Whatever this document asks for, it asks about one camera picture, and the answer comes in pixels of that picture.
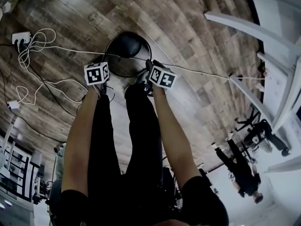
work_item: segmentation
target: black t-shirt sleeve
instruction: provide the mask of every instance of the black t-shirt sleeve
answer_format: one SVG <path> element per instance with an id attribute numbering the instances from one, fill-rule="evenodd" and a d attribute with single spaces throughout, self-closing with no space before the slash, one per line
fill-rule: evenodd
<path id="1" fill-rule="evenodd" d="M 245 197 L 245 192 L 242 188 L 238 191 L 238 193 L 241 197 L 243 197 L 243 198 Z"/>
<path id="2" fill-rule="evenodd" d="M 77 191 L 62 192 L 56 226 L 80 225 L 87 223 L 88 198 Z"/>
<path id="3" fill-rule="evenodd" d="M 258 182 L 258 184 L 261 183 L 261 179 L 260 179 L 259 173 L 256 173 L 256 174 L 254 175 L 254 178 L 256 179 L 256 181 Z"/>
<path id="4" fill-rule="evenodd" d="M 189 225 L 228 226 L 225 206 L 209 188 L 202 177 L 190 179 L 181 190 L 182 221 Z"/>

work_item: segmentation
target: black hair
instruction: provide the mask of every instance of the black hair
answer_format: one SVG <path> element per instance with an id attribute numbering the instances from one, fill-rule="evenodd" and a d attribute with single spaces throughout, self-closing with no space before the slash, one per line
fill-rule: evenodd
<path id="1" fill-rule="evenodd" d="M 263 196 L 261 195 L 260 197 L 257 197 L 257 198 L 255 199 L 255 203 L 258 204 L 258 203 L 260 203 L 262 200 L 263 200 Z"/>

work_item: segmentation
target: white cube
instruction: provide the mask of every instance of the white cube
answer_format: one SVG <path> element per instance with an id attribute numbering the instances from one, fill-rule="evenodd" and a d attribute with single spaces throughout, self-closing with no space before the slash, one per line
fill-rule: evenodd
<path id="1" fill-rule="evenodd" d="M 153 66 L 153 69 L 150 73 L 150 81 L 155 85 L 165 89 L 172 88 L 177 77 L 178 76 L 176 74 L 166 71 L 164 68 L 158 66 Z"/>
<path id="2" fill-rule="evenodd" d="M 87 85 L 97 85 L 105 83 L 109 78 L 108 62 L 85 65 L 85 79 Z"/>

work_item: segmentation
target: white box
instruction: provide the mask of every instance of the white box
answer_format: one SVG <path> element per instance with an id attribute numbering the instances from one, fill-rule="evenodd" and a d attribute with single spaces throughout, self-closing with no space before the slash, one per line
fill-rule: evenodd
<path id="1" fill-rule="evenodd" d="M 172 88 L 177 77 L 178 76 L 176 74 L 166 71 L 164 68 L 158 66 L 153 66 L 153 69 L 150 73 L 150 81 L 155 85 L 165 89 Z"/>
<path id="2" fill-rule="evenodd" d="M 85 65 L 85 80 L 87 85 L 97 85 L 105 83 L 109 78 L 108 62 Z"/>

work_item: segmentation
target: man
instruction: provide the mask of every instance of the man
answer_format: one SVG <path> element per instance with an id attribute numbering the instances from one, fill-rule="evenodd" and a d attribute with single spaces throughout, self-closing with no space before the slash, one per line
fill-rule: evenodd
<path id="1" fill-rule="evenodd" d="M 193 161 L 164 90 L 153 86 L 157 118 L 144 88 L 138 78 L 125 92 L 133 150 L 122 176 L 109 98 L 102 88 L 97 100 L 97 92 L 89 89 L 65 149 L 59 225 L 229 225 L 223 203 L 205 185 Z M 161 141 L 181 190 L 181 212 L 168 205 L 162 189 Z"/>
<path id="2" fill-rule="evenodd" d="M 245 197 L 245 194 L 251 196 L 256 204 L 263 200 L 263 195 L 258 192 L 258 185 L 261 183 L 259 173 L 255 165 L 252 166 L 253 174 L 248 165 L 247 160 L 244 158 L 239 148 L 235 145 L 232 140 L 233 133 L 229 133 L 226 141 L 228 142 L 230 149 L 232 150 L 237 163 L 228 158 L 215 143 L 212 147 L 215 149 L 217 156 L 222 160 L 222 162 L 228 167 L 229 171 L 234 174 L 235 181 L 233 181 L 234 187 L 237 189 L 238 193 Z"/>

